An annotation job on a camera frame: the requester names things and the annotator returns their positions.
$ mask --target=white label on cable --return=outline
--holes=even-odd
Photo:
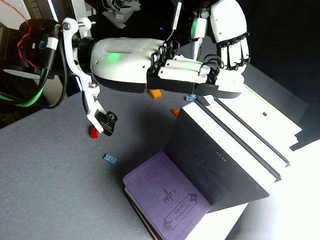
[[[57,50],[57,45],[58,45],[58,39],[54,38],[52,36],[48,37],[48,43],[46,44],[47,48],[53,49],[53,50]]]

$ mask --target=orange lego brick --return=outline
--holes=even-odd
[[[153,99],[157,99],[162,96],[160,89],[150,89],[149,94]]]
[[[178,117],[178,114],[179,114],[179,110],[174,108],[171,110],[171,112],[173,113],[173,115],[175,115],[176,117]]]

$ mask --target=white light strip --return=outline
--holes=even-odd
[[[51,1],[51,0],[48,0],[48,4],[49,4],[49,6],[50,6],[51,13],[52,13],[52,15],[53,15],[53,19],[54,19],[56,22],[58,22],[57,14],[56,14],[54,5],[52,4],[52,1]]]
[[[76,82],[78,83],[78,86],[79,86],[80,91],[82,92],[83,90],[82,90],[82,86],[81,86],[79,77],[76,76],[76,77],[75,77],[75,80],[76,80]]]

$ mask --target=purple leather cover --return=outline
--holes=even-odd
[[[123,183],[165,240],[184,240],[211,208],[163,151],[128,173]]]

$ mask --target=green cable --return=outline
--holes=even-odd
[[[45,73],[45,69],[42,68],[40,79],[43,77],[44,73]],[[29,101],[26,101],[26,102],[23,102],[23,103],[20,103],[20,104],[16,104],[16,106],[19,106],[19,107],[29,107],[29,106],[31,106],[32,104],[34,104],[40,98],[43,90],[44,90],[44,88],[42,88],[39,91],[39,93],[34,98],[30,99]],[[2,96],[2,95],[0,95],[0,99],[13,101],[12,99],[7,98],[7,97]]]

